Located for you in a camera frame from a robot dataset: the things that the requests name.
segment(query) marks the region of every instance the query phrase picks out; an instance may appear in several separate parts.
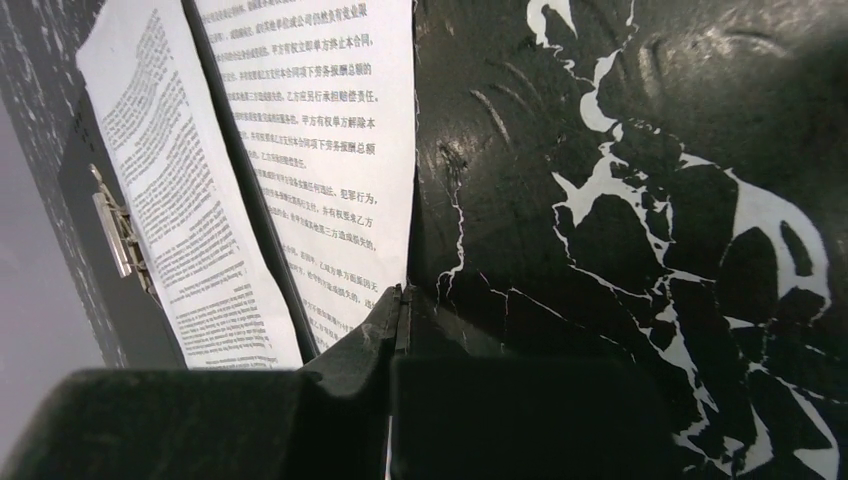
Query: metal clip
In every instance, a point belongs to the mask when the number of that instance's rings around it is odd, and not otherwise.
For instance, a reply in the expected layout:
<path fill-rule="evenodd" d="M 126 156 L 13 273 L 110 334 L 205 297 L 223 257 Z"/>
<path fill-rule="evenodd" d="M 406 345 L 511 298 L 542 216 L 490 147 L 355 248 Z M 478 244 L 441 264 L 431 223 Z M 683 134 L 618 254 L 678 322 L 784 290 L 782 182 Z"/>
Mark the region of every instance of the metal clip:
<path fill-rule="evenodd" d="M 103 183 L 103 177 L 97 167 L 89 165 L 89 169 L 94 178 L 97 179 L 98 187 L 98 192 L 91 198 L 94 201 L 94 207 L 97 209 L 97 215 L 100 217 L 100 224 L 103 226 L 103 233 L 106 234 L 106 241 L 109 243 L 109 250 L 112 252 L 118 274 L 121 278 L 125 278 L 135 270 L 141 288 L 153 297 L 159 307 L 162 307 L 162 302 L 156 293 L 156 287 L 153 285 L 153 278 L 150 276 L 150 270 L 147 268 L 144 256 L 141 253 L 138 236 L 133 231 L 129 212 L 126 207 L 118 205 L 115 201 L 109 187 Z"/>

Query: document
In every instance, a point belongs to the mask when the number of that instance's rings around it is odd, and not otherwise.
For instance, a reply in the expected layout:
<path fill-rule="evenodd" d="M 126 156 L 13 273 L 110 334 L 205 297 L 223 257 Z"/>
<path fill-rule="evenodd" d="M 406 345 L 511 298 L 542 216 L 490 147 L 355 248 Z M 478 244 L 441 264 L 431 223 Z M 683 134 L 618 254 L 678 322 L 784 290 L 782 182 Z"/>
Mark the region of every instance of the document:
<path fill-rule="evenodd" d="M 297 368 L 179 2 L 109 0 L 77 54 L 189 368 Z"/>
<path fill-rule="evenodd" d="M 412 2 L 196 0 L 321 350 L 405 284 Z"/>

